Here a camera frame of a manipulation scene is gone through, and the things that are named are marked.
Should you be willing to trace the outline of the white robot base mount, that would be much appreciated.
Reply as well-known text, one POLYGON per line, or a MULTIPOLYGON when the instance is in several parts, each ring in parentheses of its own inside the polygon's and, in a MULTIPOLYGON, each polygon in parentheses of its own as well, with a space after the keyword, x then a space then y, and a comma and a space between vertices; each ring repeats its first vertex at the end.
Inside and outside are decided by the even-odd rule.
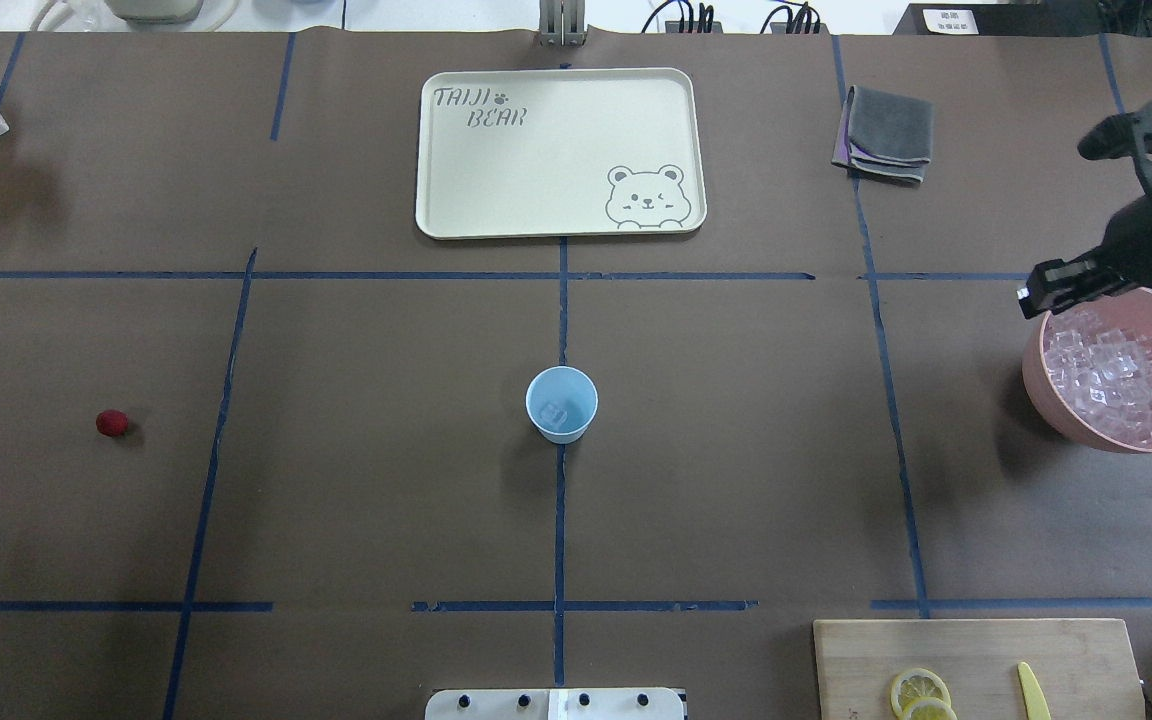
POLYGON ((444 689, 431 694, 425 719, 687 719, 675 688, 444 689))

